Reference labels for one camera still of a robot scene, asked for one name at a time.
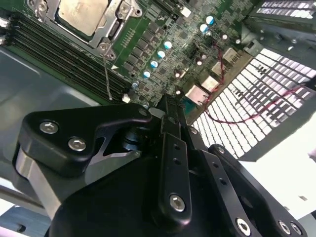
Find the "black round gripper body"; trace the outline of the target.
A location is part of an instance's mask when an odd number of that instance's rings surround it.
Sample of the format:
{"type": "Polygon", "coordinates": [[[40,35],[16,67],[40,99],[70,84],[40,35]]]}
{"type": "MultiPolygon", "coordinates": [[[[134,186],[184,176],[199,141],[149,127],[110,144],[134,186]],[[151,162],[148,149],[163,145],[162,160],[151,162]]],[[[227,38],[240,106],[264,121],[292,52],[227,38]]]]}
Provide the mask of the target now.
{"type": "MultiPolygon", "coordinates": [[[[159,161],[138,159],[68,197],[50,226],[53,237],[172,237],[153,219],[158,200],[159,161]]],[[[178,237],[228,237],[230,230],[214,194],[190,174],[192,219],[178,237]]]]}

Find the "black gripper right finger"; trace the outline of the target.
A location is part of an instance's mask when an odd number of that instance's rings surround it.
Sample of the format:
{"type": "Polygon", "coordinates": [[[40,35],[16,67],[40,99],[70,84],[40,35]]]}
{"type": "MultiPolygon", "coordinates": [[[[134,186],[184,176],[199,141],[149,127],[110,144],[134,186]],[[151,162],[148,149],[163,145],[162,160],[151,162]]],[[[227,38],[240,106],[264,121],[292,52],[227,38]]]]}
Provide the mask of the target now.
{"type": "Polygon", "coordinates": [[[306,237],[301,224],[221,145],[207,148],[199,132],[187,125],[184,106],[177,118],[188,147],[202,213],[218,237],[306,237]]]}

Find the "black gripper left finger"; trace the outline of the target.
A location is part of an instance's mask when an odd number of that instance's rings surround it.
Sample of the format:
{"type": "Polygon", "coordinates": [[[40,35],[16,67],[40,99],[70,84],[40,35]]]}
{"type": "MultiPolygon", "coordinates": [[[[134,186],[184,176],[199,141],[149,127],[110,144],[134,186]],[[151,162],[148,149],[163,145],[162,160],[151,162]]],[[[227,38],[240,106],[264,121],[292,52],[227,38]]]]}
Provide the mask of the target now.
{"type": "Polygon", "coordinates": [[[53,221],[72,194],[132,161],[156,158],[153,219],[177,233],[192,219],[192,201],[176,101],[171,95],[161,98],[161,117],[138,104],[30,113],[22,121],[16,171],[29,181],[53,221]]]}

